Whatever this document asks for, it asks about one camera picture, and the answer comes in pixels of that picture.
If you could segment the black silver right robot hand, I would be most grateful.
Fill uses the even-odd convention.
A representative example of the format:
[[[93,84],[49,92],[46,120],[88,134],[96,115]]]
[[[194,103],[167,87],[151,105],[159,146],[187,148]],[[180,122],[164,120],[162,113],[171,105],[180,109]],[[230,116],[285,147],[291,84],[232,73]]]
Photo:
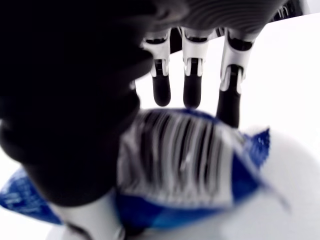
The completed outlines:
[[[111,194],[122,133],[140,100],[131,83],[152,54],[144,37],[226,27],[250,42],[282,0],[3,0],[0,145],[69,230],[115,240]]]

